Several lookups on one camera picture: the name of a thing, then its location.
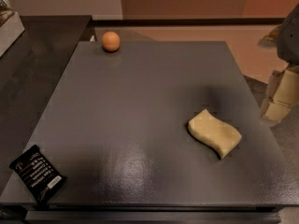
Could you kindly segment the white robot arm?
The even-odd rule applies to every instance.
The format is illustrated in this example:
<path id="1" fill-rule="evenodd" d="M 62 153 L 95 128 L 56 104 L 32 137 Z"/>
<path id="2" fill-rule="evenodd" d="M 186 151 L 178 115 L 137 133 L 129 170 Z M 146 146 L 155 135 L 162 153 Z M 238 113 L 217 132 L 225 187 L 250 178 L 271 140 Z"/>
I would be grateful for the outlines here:
<path id="1" fill-rule="evenodd" d="M 275 126 L 299 105 L 299 5 L 259 45 L 276 47 L 278 57 L 288 64 L 281 72 L 273 71 L 261 105 L 261 120 Z"/>

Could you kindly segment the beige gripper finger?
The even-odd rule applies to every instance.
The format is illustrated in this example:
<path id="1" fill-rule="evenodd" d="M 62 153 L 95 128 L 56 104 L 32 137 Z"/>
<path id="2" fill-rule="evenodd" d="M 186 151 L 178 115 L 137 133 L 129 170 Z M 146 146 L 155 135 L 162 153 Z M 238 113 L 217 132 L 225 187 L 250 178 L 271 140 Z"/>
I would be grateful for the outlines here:
<path id="1" fill-rule="evenodd" d="M 299 66 L 282 72 L 274 70 L 261 105 L 262 118 L 270 124 L 280 123 L 296 105 L 299 105 Z"/>

